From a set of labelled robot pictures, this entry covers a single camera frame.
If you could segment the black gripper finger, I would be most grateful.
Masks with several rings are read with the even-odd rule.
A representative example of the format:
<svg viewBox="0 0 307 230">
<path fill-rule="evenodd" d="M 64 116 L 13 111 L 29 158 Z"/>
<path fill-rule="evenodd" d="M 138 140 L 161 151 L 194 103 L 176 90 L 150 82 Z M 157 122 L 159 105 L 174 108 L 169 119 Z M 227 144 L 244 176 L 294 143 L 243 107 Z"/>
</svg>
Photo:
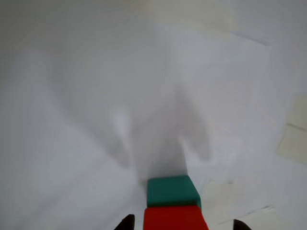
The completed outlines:
<svg viewBox="0 0 307 230">
<path fill-rule="evenodd" d="M 250 227 L 246 223 L 238 219 L 234 219 L 233 230 L 250 230 Z"/>
<path fill-rule="evenodd" d="M 135 215 L 128 214 L 115 228 L 115 230 L 134 230 Z"/>
</svg>

